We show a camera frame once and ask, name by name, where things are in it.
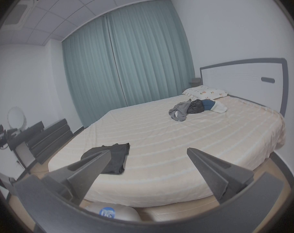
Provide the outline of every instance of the floral pillow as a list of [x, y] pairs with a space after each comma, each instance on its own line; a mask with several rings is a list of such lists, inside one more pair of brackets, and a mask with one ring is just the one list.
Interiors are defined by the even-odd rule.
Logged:
[[204, 85], [189, 88], [185, 90], [183, 94], [188, 95], [189, 97], [193, 99], [200, 99], [200, 100], [217, 99], [217, 98], [222, 98], [228, 95], [228, 93], [223, 90], [209, 88]]

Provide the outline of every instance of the blue logo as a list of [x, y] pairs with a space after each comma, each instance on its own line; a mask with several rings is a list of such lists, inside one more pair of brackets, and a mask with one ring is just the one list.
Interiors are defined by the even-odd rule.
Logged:
[[99, 215], [109, 218], [115, 218], [115, 210], [111, 207], [104, 207], [100, 210]]

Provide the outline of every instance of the beige bed sheet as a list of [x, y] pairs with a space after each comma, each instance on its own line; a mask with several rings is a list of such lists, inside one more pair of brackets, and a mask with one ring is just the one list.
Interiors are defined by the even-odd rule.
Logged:
[[229, 96], [218, 99], [228, 107], [225, 113], [204, 111], [188, 114], [183, 122], [171, 119], [169, 109], [188, 99], [180, 95], [109, 111], [61, 149], [49, 162], [49, 171], [80, 160], [90, 148], [129, 142], [124, 173], [100, 174], [85, 199], [152, 207], [212, 194], [187, 156], [189, 147], [253, 170], [285, 141], [278, 112]]

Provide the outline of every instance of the headboard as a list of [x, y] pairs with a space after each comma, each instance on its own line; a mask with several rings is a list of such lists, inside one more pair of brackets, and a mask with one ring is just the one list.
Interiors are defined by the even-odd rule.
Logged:
[[284, 58], [225, 62], [200, 68], [203, 85], [270, 107], [285, 116], [288, 68]]

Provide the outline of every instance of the round mirror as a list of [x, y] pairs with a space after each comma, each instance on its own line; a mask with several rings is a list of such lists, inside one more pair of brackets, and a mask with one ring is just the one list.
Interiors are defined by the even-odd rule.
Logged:
[[21, 130], [26, 125], [24, 112], [20, 107], [12, 107], [8, 112], [8, 124], [10, 129]]

